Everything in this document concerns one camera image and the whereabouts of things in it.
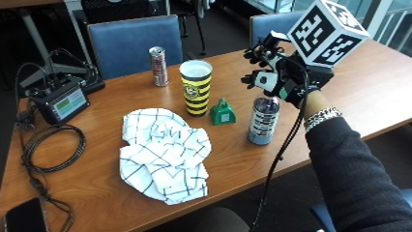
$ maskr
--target wooden table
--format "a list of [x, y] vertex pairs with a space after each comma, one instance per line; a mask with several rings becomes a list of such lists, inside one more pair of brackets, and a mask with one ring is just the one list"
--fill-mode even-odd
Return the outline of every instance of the wooden table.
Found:
[[[156, 87], [152, 74], [144, 72], [108, 80], [105, 89], [91, 94], [91, 107], [69, 122], [85, 133], [87, 150], [71, 166], [47, 174], [52, 196], [73, 206], [72, 231], [143, 231], [263, 183], [297, 110], [281, 102], [273, 141], [267, 146], [253, 145], [245, 132], [252, 100], [261, 90], [245, 90], [240, 78], [257, 67], [248, 64], [241, 51], [207, 60], [213, 66], [209, 104], [225, 98], [237, 115], [236, 124], [213, 126], [208, 116], [188, 116], [177, 66], [168, 68], [167, 87]], [[411, 64], [409, 57], [367, 41], [335, 69], [336, 76], [323, 92], [364, 139], [411, 122]], [[211, 140], [212, 151], [204, 162], [209, 174], [208, 196], [179, 205], [168, 206], [144, 196], [123, 182], [119, 174], [119, 149], [128, 145], [121, 140], [123, 116], [148, 107], [173, 111], [192, 128], [205, 129]], [[61, 163], [72, 155], [76, 142], [71, 133], [48, 139], [36, 150], [35, 164]], [[19, 133], [15, 130], [0, 192], [0, 215], [36, 195], [19, 157]], [[304, 131], [300, 130], [276, 176], [309, 162]], [[47, 210], [52, 231], [57, 231], [64, 214], [51, 204], [47, 204]]]

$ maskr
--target aluminum can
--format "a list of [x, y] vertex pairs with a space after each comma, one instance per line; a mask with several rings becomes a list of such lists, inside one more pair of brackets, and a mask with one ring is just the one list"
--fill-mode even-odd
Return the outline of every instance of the aluminum can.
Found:
[[152, 71], [155, 77], [155, 85], [167, 86], [168, 85], [168, 70], [167, 70], [167, 57], [165, 49], [159, 46], [153, 46], [149, 49]]
[[280, 107], [280, 100], [276, 97], [261, 95], [255, 99], [247, 133], [252, 143], [265, 145], [272, 141]]

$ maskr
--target cable coil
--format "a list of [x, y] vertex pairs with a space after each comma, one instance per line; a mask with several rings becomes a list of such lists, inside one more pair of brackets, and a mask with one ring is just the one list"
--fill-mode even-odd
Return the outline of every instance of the cable coil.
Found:
[[[35, 153], [36, 148], [53, 134], [61, 131], [75, 131], [79, 135], [80, 140], [79, 140], [79, 146], [77, 146], [75, 154], [71, 156], [71, 158], [65, 162], [63, 162], [61, 164], [53, 167], [35, 166], [32, 163], [32, 155]], [[32, 171], [40, 172], [40, 173], [49, 173], [49, 172], [55, 172], [65, 168], [81, 156], [83, 151], [87, 146], [87, 137], [84, 136], [83, 132], [71, 125], [67, 125], [67, 124], [52, 125], [39, 130], [28, 139], [25, 145], [21, 145], [21, 146], [23, 146], [21, 159], [23, 159], [23, 165], [25, 166], [25, 168], [28, 168]]]

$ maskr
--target yellow and black striped cup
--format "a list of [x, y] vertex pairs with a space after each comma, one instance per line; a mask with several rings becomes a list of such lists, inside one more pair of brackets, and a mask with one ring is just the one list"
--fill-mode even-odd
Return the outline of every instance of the yellow and black striped cup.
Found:
[[211, 64], [204, 60], [189, 60], [180, 65], [185, 108], [193, 117], [207, 114]]

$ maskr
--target black sleeve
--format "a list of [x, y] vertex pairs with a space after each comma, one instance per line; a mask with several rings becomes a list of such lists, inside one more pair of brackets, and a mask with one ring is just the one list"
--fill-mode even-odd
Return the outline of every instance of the black sleeve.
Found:
[[344, 118], [307, 133], [313, 169], [337, 231], [412, 231], [412, 209]]

